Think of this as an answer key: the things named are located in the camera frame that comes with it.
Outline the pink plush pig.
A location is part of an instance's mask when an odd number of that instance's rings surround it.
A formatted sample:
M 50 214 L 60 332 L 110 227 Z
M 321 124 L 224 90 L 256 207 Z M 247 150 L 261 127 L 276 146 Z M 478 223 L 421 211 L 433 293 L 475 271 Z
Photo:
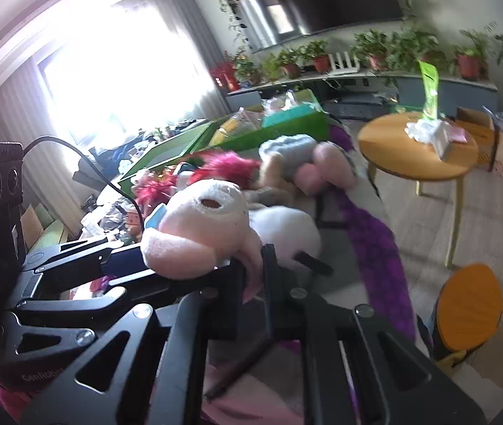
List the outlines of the pink plush pig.
M 199 180 L 165 205 L 156 227 L 145 228 L 140 251 L 147 268 L 172 280 L 190 280 L 236 258 L 246 268 L 243 301 L 263 286 L 261 249 L 275 247 L 277 261 L 287 269 L 305 268 L 299 253 L 318 257 L 322 235 L 302 210 L 275 205 L 250 210 L 244 192 L 229 181 Z

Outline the green box with clutter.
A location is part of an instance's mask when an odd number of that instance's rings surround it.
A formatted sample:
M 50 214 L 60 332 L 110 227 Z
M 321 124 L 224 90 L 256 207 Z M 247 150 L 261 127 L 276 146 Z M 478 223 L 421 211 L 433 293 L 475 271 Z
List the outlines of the green box with clutter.
M 302 103 L 316 104 L 322 110 L 273 127 L 261 127 L 265 114 Z M 205 137 L 191 154 L 200 154 L 211 149 L 243 152 L 284 135 L 307 134 L 315 140 L 327 140 L 329 137 L 329 114 L 323 110 L 310 89 L 288 90 L 284 95 L 263 100 L 259 106 L 240 108 L 239 111 L 214 122 L 216 126 L 212 136 Z

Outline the red pink feather toy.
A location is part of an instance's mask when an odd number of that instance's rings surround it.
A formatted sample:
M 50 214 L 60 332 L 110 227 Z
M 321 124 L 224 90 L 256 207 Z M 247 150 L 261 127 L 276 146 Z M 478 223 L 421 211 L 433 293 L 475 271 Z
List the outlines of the red pink feather toy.
M 233 151 L 208 151 L 199 154 L 198 157 L 202 164 L 195 170 L 189 170 L 185 186 L 200 180 L 225 180 L 249 190 L 258 176 L 261 165 L 259 160 L 240 157 Z M 175 193 L 173 188 L 182 190 L 182 170 L 175 174 L 178 166 L 167 167 L 160 173 L 152 170 L 143 171 L 132 187 L 136 202 L 143 206 L 168 203 Z

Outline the small pink teddy bear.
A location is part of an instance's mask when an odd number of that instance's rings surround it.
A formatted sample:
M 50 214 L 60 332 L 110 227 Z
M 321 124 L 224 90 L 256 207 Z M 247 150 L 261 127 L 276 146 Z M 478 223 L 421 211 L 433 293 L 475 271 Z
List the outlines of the small pink teddy bear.
M 343 191 L 356 183 L 346 153 L 329 141 L 316 141 L 307 134 L 280 136 L 261 144 L 258 186 L 284 190 L 292 196 L 318 195 L 332 185 Z

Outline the empty green box lid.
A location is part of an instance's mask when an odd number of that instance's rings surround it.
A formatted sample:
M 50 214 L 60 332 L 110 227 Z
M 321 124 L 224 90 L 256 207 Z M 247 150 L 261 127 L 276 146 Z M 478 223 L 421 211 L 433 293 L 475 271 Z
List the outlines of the empty green box lid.
M 118 186 L 126 194 L 132 195 L 132 178 L 138 171 L 171 165 L 179 158 L 191 154 L 197 145 L 205 140 L 205 137 L 210 138 L 212 136 L 215 126 L 215 122 L 204 122 L 161 143 L 153 143 L 147 147 L 141 157 L 137 158 L 130 166 L 130 169 L 117 181 Z

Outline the green scouring pad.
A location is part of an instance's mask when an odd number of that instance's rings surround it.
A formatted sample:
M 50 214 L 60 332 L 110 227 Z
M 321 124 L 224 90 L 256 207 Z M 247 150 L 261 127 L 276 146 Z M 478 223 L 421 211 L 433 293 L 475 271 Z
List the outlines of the green scouring pad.
M 321 110 L 322 109 L 319 106 L 313 103 L 297 104 L 292 108 L 281 109 L 270 114 L 265 114 L 262 119 L 261 127 L 263 127 L 264 129 L 273 127 L 290 120 L 295 120 L 312 113 L 320 112 Z

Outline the orange round stool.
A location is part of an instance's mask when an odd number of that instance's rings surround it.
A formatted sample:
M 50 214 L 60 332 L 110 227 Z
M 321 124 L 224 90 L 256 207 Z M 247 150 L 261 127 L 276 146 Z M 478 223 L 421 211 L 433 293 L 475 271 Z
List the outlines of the orange round stool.
M 440 292 L 435 329 L 451 352 L 471 351 L 497 332 L 503 294 L 490 267 L 474 263 L 454 272 Z

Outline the round wooden side table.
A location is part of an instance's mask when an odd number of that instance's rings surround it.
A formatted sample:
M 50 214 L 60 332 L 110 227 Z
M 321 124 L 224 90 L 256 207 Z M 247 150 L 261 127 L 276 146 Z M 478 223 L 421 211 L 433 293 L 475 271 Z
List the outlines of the round wooden side table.
M 440 159 L 432 146 L 419 143 L 405 132 L 405 126 L 418 120 L 416 111 L 392 113 L 366 123 L 357 134 L 360 153 L 368 162 L 368 177 L 377 171 L 417 183 L 422 193 L 425 182 L 454 183 L 453 215 L 445 265 L 453 267 L 464 207 L 465 177 L 477 162 L 478 146 L 473 136 L 465 133 L 464 143 L 452 143 L 446 157 Z

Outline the potted plant red pot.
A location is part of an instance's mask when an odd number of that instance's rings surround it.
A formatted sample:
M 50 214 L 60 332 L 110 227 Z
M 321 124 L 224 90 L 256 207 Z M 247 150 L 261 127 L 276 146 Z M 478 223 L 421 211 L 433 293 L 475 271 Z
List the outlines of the potted plant red pot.
M 256 86 L 261 83 L 261 73 L 250 57 L 244 51 L 238 51 L 233 58 L 236 77 L 244 83 Z
M 276 57 L 277 66 L 281 68 L 289 79 L 300 77 L 301 70 L 298 65 L 300 54 L 294 49 L 282 49 Z
M 315 70 L 320 73 L 330 71 L 330 59 L 327 51 L 327 42 L 325 40 L 313 40 L 304 44 L 300 48 L 301 57 L 305 62 L 311 62 Z
M 483 31 L 461 30 L 467 44 L 452 45 L 455 62 L 462 79 L 467 81 L 487 81 L 489 79 L 488 58 L 493 54 L 491 29 Z

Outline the grey tv cabinet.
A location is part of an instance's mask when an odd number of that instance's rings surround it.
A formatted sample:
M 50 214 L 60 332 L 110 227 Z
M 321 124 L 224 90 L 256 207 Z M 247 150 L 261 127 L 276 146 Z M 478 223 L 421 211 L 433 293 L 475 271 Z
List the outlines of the grey tv cabinet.
M 227 95 L 232 109 L 246 108 L 289 90 L 309 89 L 323 109 L 339 118 L 369 121 L 397 107 L 420 111 L 425 101 L 421 74 L 405 72 L 353 74 L 305 74 L 264 85 L 243 87 Z M 440 113 L 454 117 L 459 108 L 497 111 L 497 87 L 488 81 L 467 81 L 449 75 L 439 77 Z

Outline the white gloves on table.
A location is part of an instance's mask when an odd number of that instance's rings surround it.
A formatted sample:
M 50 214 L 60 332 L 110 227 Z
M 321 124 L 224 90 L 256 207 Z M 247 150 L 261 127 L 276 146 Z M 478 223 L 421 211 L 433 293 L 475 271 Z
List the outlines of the white gloves on table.
M 450 143 L 449 130 L 450 125 L 447 122 L 427 118 L 408 122 L 405 125 L 405 133 L 410 138 L 422 144 L 432 145 L 439 152 L 446 150 Z

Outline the white wifi router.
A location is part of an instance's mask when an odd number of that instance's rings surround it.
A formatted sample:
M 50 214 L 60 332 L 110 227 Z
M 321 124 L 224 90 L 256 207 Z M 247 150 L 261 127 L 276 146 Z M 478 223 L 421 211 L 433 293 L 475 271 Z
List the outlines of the white wifi router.
M 342 53 L 329 53 L 327 58 L 330 62 L 331 75 L 346 75 L 359 73 L 361 65 L 356 55 L 350 55 L 348 51 Z

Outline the brown cardboard box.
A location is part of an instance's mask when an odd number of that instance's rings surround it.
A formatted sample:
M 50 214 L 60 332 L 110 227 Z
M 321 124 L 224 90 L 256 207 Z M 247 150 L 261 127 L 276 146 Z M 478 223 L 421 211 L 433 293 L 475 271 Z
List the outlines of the brown cardboard box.
M 457 108 L 455 123 L 468 131 L 477 143 L 476 166 L 503 177 L 503 112 Z

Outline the green snack bag standing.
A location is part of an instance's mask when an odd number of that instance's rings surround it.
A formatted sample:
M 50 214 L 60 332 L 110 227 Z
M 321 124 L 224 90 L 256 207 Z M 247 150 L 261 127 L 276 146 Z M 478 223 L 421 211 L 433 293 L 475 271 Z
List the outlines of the green snack bag standing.
M 419 61 L 420 73 L 422 73 L 424 89 L 423 117 L 429 120 L 437 120 L 439 117 L 439 73 L 435 65 Z

